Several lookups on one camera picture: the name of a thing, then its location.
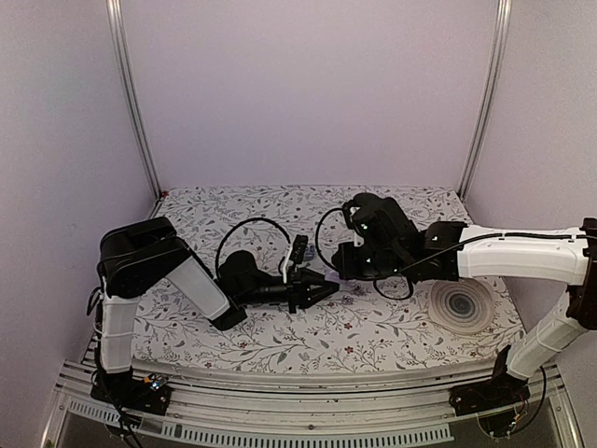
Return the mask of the aluminium front rail frame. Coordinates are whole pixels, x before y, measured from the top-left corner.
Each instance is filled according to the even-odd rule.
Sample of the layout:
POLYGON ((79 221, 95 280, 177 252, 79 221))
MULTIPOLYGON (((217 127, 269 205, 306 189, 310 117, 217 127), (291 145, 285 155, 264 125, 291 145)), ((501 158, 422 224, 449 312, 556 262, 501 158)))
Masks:
POLYGON ((580 447, 555 365, 537 373, 515 434, 494 438, 483 414, 458 415, 449 392, 487 378, 488 361, 413 371, 271 374, 137 361, 165 375, 165 415, 134 414, 145 447, 580 447))

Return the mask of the swirl patterned glass plate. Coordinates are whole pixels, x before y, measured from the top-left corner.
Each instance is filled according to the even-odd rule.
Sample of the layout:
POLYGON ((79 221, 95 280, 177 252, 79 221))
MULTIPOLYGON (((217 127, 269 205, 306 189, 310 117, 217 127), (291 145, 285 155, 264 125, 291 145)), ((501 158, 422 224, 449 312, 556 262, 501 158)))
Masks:
POLYGON ((463 279, 435 281, 428 295, 430 320, 459 335, 488 328, 494 317, 493 295, 485 282, 463 279))

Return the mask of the dark purple earbud case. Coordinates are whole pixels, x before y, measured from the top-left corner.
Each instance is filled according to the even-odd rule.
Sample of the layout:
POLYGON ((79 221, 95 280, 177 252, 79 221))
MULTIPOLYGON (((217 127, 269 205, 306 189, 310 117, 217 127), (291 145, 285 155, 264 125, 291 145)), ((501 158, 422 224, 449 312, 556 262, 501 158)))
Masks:
POLYGON ((305 252, 305 255, 304 255, 304 259, 306 261, 312 261, 312 260, 315 259, 316 255, 317 255, 317 252, 316 252, 315 246, 314 245, 309 245, 307 247, 307 249, 306 249, 306 252, 305 252))

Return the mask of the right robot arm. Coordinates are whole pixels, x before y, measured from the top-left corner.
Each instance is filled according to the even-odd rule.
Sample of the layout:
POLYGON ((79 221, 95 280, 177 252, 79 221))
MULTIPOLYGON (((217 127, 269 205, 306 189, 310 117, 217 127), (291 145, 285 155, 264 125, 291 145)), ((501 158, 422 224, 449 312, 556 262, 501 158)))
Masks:
POLYGON ((341 212, 359 243, 338 246, 333 269, 346 280, 401 275, 411 284, 484 276, 556 281, 566 290, 520 341, 501 350, 489 379, 455 386, 457 415, 489 411, 530 397, 528 381, 544 363, 596 328, 596 221, 556 231, 496 230, 437 221, 424 230, 393 198, 358 193, 341 212))

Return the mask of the right aluminium corner post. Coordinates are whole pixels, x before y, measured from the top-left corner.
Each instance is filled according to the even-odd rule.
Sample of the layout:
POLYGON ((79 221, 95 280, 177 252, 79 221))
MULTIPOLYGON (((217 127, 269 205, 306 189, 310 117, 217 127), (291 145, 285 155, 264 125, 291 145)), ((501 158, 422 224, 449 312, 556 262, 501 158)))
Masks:
POLYGON ((457 194, 463 203, 466 202, 466 199, 472 190, 474 177, 479 166, 481 151, 483 149, 485 136, 491 119, 493 102, 498 89, 499 77, 507 49, 511 10, 511 0, 499 0, 497 2, 493 27, 493 40, 480 99, 479 112, 457 189, 457 194))

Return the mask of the floral patterned table mat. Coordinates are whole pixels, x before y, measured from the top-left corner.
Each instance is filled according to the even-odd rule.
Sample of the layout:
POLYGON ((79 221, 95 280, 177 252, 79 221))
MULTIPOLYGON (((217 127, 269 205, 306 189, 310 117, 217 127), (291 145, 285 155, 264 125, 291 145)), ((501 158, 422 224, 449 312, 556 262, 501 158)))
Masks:
MULTIPOLYGON (((310 269, 325 274, 337 245, 351 238, 340 206, 358 186, 256 186, 171 189, 158 213, 168 218, 208 266, 235 250, 276 273, 287 237, 307 235, 320 252, 310 269)), ((459 335, 428 314, 432 283, 408 288, 402 278, 373 286, 343 281, 337 293, 290 314, 285 305, 258 305, 229 330, 218 330, 168 281, 142 296, 134 318, 135 360, 199 369, 272 374, 405 371, 493 360, 524 333, 504 282, 484 277, 494 317, 484 331, 459 335), (356 296, 356 285, 366 291, 356 296), (352 297, 352 305, 342 299, 352 297)))

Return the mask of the light purple round earbud case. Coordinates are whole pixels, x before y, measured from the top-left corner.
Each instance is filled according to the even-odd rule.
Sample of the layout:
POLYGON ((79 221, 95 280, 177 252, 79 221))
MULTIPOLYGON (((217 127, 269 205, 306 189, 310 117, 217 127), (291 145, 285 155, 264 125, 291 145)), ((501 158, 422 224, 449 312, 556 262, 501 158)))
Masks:
POLYGON ((326 271, 325 272, 325 279, 330 282, 338 283, 340 281, 339 274, 335 271, 326 271))

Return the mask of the aluminium corner post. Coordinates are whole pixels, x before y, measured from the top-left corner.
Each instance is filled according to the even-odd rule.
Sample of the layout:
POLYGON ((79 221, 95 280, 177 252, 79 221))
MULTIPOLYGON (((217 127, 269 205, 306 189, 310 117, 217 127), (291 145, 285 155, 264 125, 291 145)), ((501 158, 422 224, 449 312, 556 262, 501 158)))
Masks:
POLYGON ((107 0, 106 9, 122 89, 131 120, 132 132, 138 147, 148 186, 153 196, 157 200, 160 200, 162 197, 162 187, 158 170, 148 144, 146 128, 135 88, 122 4, 119 0, 107 0))
POLYGON ((493 102, 498 89, 499 77, 507 49, 511 10, 511 0, 499 0, 497 2, 493 27, 493 40, 480 99, 479 112, 457 189, 457 194, 463 203, 466 202, 466 199, 472 190, 474 177, 479 166, 481 151, 483 149, 485 136, 491 119, 493 102))

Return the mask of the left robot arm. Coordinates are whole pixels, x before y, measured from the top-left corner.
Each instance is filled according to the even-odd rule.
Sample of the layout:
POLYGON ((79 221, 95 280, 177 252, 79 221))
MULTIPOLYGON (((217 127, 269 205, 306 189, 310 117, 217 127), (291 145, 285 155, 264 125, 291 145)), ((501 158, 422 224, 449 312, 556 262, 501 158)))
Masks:
POLYGON ((165 377, 133 376, 132 337, 138 304, 148 290, 168 281, 216 329, 229 330, 247 318, 246 306, 286 304, 306 310, 337 293, 338 283, 304 267, 307 236, 287 237, 279 275, 261 271, 253 255, 238 250, 209 269, 166 217, 108 232, 96 265, 99 285, 90 294, 98 344, 90 395, 117 410, 164 414, 172 389, 165 377))

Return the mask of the left aluminium corner post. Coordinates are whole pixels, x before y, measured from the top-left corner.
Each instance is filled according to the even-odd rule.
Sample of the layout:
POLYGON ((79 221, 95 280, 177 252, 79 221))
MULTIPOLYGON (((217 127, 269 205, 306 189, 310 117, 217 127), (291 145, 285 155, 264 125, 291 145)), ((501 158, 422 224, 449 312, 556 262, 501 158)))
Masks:
POLYGON ((135 88, 122 4, 119 0, 107 0, 106 9, 122 89, 131 120, 132 132, 138 147, 148 186, 153 196, 157 200, 160 200, 162 197, 162 187, 158 170, 148 144, 146 128, 135 88))

